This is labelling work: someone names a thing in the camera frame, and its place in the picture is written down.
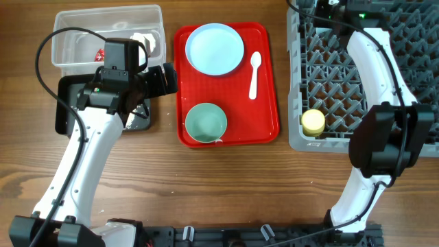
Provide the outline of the red snack wrapper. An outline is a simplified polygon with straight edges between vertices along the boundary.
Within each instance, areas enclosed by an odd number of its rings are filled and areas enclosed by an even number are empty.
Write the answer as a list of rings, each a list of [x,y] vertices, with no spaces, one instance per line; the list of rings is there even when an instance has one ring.
[[[103,49],[99,49],[95,55],[94,61],[95,62],[103,62],[105,56],[105,51]]]

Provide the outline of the green bowl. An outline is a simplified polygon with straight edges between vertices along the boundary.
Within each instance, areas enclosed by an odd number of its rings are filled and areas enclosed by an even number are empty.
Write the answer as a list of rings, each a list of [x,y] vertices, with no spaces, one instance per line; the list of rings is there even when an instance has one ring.
[[[185,129],[188,135],[200,143],[213,143],[221,139],[227,126],[226,113],[212,103],[195,105],[185,118]]]

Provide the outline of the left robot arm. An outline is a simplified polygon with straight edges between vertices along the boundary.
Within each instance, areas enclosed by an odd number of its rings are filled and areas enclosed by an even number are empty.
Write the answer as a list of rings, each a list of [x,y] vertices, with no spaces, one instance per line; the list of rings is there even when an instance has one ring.
[[[69,144],[56,175],[29,217],[15,216],[9,230],[14,246],[142,246],[143,224],[110,219],[91,228],[91,209],[106,160],[128,115],[145,99],[176,93],[172,64],[128,76],[102,69],[68,75],[61,86],[78,86]]]

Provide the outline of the yellow plastic cup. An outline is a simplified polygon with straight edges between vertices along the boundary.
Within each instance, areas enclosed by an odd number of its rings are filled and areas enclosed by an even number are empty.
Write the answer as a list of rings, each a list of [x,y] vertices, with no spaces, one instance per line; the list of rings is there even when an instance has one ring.
[[[305,136],[317,137],[323,133],[326,120],[320,110],[309,109],[302,114],[300,123]]]

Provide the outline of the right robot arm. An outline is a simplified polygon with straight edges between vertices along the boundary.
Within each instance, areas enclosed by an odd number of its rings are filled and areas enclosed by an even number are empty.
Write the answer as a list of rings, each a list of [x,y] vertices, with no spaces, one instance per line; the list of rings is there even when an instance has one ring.
[[[413,167],[434,122],[401,75],[385,17],[370,2],[317,1],[316,27],[329,27],[345,43],[366,94],[368,112],[348,145],[353,165],[340,199],[329,211],[338,233],[360,233],[379,196]]]

